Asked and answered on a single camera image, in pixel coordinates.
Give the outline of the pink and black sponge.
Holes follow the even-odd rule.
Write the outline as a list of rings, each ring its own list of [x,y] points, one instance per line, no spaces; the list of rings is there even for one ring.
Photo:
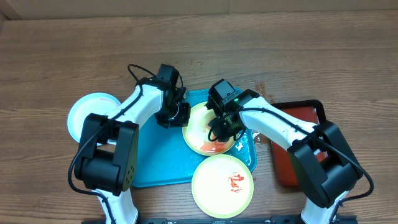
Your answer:
[[[201,147],[200,150],[206,153],[222,153],[225,150],[230,148],[227,142],[205,142]]]

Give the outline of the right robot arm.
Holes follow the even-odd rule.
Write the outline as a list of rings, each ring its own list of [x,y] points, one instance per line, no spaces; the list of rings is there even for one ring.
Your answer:
[[[304,223],[339,223],[338,209],[364,171],[338,126],[295,118],[252,90],[238,92],[224,79],[208,91],[206,107],[215,112],[208,139],[237,139],[259,131],[287,151],[299,187],[307,198]]]

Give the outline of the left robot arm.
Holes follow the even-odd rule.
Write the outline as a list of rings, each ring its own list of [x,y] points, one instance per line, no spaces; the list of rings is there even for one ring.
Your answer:
[[[187,91],[177,86],[179,71],[162,64],[156,74],[137,78],[133,94],[109,115],[90,113],[83,122],[78,151],[68,169],[70,188],[96,196],[103,223],[136,223],[131,184],[137,166],[139,130],[151,117],[168,129],[188,124]]]

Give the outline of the light blue round plate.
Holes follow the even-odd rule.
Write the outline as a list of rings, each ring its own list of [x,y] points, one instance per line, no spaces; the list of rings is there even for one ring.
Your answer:
[[[80,142],[83,123],[89,114],[104,115],[120,105],[120,101],[108,93],[90,93],[80,98],[68,114],[67,128],[70,136]]]

